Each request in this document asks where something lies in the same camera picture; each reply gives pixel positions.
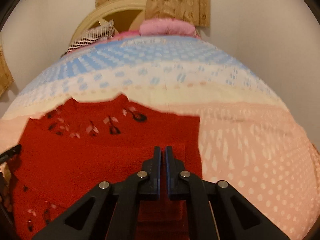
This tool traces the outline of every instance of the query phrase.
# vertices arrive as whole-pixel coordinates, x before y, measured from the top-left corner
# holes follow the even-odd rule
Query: wall
[[[94,0],[21,0],[2,30],[16,82],[0,98],[0,117],[93,9]],[[303,0],[211,0],[211,27],[201,34],[265,80],[320,148],[320,25]]]

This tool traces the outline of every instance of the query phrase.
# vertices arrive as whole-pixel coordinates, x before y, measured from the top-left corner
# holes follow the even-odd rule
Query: triangular cutout
[[[244,230],[260,224],[260,219],[253,214],[236,196],[231,197],[231,203],[236,210],[236,214]]]
[[[89,198],[79,209],[73,212],[66,220],[65,224],[76,230],[82,230],[95,203],[95,198]]]

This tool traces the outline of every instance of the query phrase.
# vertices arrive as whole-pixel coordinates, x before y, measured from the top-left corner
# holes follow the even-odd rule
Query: polka dot bed sheet
[[[121,92],[157,110],[199,115],[203,178],[228,181],[290,239],[303,239],[320,213],[317,150],[263,80],[199,39],[132,37],[65,55],[0,120],[0,152],[17,144],[29,117],[70,97],[94,102]]]

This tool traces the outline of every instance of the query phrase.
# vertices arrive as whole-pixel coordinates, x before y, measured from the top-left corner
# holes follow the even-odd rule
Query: silver rivet
[[[184,178],[187,178],[190,176],[190,172],[189,171],[181,171],[180,172],[180,175]]]
[[[99,183],[99,188],[106,189],[108,187],[109,187],[109,182],[107,181],[102,181]]]
[[[219,186],[219,187],[222,187],[222,188],[226,188],[226,187],[229,186],[229,184],[228,184],[228,182],[226,182],[226,181],[224,181],[224,180],[220,180],[220,181],[218,182],[218,186]]]
[[[139,171],[139,172],[137,173],[137,175],[138,175],[138,177],[140,177],[140,178],[144,178],[144,177],[146,177],[146,176],[148,175],[148,173],[147,173],[146,171]]]

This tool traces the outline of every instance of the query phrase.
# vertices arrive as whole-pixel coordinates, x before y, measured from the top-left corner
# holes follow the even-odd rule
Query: folded red garment
[[[100,181],[115,183],[138,172],[157,145],[173,145],[175,157],[201,176],[198,127],[199,117],[160,113],[124,95],[103,103],[70,99],[40,120],[30,119],[15,171],[18,234],[29,240]],[[181,203],[162,198],[149,205],[142,203],[139,221],[157,221],[159,228],[159,222],[182,221]]]

